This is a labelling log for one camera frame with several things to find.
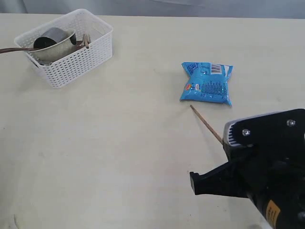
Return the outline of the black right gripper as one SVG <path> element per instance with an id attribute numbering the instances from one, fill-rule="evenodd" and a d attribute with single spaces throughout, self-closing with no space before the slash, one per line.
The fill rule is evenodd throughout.
<path id="1" fill-rule="evenodd" d="M 200 175 L 190 172 L 195 195 L 247 198 L 305 173 L 303 133 L 223 135 L 227 163 Z"/>

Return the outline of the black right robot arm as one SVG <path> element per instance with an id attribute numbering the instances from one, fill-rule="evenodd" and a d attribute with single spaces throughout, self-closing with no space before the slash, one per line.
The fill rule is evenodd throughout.
<path id="1" fill-rule="evenodd" d="M 247 198 L 272 228 L 304 228 L 304 133 L 230 134 L 223 146 L 225 164 L 190 173 L 194 193 Z"/>

